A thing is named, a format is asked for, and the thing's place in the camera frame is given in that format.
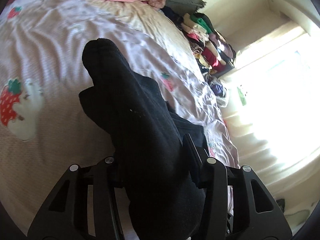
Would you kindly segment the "black sweater with orange cuffs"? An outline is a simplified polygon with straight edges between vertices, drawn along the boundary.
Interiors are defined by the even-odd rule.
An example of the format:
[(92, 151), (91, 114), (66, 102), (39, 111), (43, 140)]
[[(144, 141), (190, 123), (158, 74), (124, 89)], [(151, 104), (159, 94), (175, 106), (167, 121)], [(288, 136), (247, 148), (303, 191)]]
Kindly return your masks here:
[(140, 239), (187, 239), (199, 227), (205, 194), (191, 181), (181, 136), (157, 82), (133, 72), (108, 39), (89, 41), (82, 62), (93, 81), (79, 99), (106, 131)]

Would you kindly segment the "white bag of clothes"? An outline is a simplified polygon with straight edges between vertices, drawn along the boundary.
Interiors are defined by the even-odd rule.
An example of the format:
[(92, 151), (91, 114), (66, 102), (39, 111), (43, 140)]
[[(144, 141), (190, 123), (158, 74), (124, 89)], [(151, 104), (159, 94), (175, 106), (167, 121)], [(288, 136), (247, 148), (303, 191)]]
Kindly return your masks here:
[(206, 82), (216, 96), (217, 105), (221, 108), (226, 108), (229, 102), (229, 95), (225, 83), (215, 76), (207, 76)]

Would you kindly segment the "pile of folded clothes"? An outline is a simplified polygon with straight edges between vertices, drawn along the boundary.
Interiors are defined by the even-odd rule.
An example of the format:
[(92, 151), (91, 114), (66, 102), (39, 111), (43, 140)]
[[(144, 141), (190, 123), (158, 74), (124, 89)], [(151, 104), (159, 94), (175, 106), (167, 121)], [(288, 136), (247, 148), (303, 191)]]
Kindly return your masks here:
[(178, 24), (204, 76), (220, 78), (232, 69), (236, 52), (203, 13), (186, 13)]

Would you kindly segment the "dark navy garment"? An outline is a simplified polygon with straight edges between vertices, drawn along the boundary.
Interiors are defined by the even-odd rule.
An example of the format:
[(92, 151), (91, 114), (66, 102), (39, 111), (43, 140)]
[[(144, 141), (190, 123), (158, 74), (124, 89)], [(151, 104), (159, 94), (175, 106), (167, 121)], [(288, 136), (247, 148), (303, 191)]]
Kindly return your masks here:
[(176, 25), (176, 27), (178, 29), (181, 29), (181, 24), (183, 23), (183, 17), (180, 16), (179, 14), (177, 14), (176, 12), (174, 12), (170, 7), (164, 6), (161, 9), (161, 12), (163, 12), (163, 14), (169, 19), (171, 20), (174, 25)]

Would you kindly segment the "cream bed sheet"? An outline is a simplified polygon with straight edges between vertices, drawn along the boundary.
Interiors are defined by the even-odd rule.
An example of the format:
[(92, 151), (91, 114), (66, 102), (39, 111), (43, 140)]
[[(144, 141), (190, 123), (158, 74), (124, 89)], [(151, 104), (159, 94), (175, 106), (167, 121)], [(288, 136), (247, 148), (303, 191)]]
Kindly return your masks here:
[(180, 65), (204, 81), (189, 41), (163, 13), (140, 1), (114, 2), (86, 0), (89, 4), (112, 15), (116, 20), (143, 32), (160, 45)]

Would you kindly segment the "lilac strawberry print quilt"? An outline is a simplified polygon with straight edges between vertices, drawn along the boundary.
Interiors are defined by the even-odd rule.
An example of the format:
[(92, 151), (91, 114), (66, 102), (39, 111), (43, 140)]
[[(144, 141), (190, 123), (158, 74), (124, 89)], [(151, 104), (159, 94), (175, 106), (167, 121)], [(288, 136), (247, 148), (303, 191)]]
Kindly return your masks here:
[(1, 13), (1, 203), (23, 233), (69, 165), (113, 150), (78, 98), (92, 85), (82, 51), (97, 38), (111, 39), (179, 116), (204, 127), (212, 157), (239, 165), (213, 91), (148, 35), (86, 0), (15, 0)]

